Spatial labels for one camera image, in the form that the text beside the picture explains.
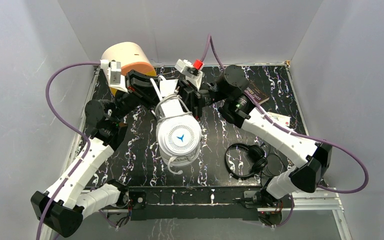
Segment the large white over-ear headphones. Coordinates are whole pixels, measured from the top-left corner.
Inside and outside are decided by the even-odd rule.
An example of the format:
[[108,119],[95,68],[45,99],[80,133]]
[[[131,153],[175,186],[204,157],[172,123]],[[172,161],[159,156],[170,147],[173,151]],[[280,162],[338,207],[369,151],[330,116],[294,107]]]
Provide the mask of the large white over-ear headphones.
[[179,95],[177,79],[160,75],[157,80],[151,78],[150,82],[159,100],[154,108],[159,153],[167,170],[181,175],[181,169],[174,171],[172,167],[186,167],[199,157],[202,129]]

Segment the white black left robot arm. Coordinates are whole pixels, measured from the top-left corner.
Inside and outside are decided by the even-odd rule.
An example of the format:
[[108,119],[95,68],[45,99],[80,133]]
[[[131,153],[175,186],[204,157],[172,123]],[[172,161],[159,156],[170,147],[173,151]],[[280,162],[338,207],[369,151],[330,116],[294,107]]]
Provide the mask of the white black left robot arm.
[[139,82],[149,82],[150,78],[157,76],[155,70],[146,74],[130,70],[121,77],[121,81],[127,84],[128,89],[133,89],[133,92],[121,92],[114,101],[100,99],[87,102],[84,109],[86,122],[94,127],[91,135],[87,136],[65,121],[51,103],[49,96],[51,83],[62,71],[59,69],[48,80],[45,91],[46,100],[55,117],[79,134],[86,144],[53,185],[45,192],[36,191],[30,199],[39,220],[36,231],[38,240],[41,238],[43,226],[51,228],[66,238],[80,227],[87,216],[107,206],[114,205],[117,208],[132,206],[129,188],[115,179],[87,194],[81,194],[81,192],[103,162],[123,142],[127,125],[123,124],[121,118],[140,104],[151,103],[152,100],[147,91],[136,91]]

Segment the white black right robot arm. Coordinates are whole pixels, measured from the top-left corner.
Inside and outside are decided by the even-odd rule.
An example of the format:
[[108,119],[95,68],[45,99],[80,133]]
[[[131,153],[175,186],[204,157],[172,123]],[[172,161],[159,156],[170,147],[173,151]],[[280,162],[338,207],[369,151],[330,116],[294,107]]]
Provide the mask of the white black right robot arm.
[[273,120],[252,97],[241,66],[226,66],[210,83],[203,83],[202,68],[188,61],[178,60],[175,69],[185,77],[180,95],[194,117],[201,117],[203,107],[224,101],[219,108],[222,118],[260,137],[292,161],[291,169],[270,177],[263,185],[259,193],[263,204],[275,207],[285,195],[316,191],[331,163],[331,143],[311,139]]

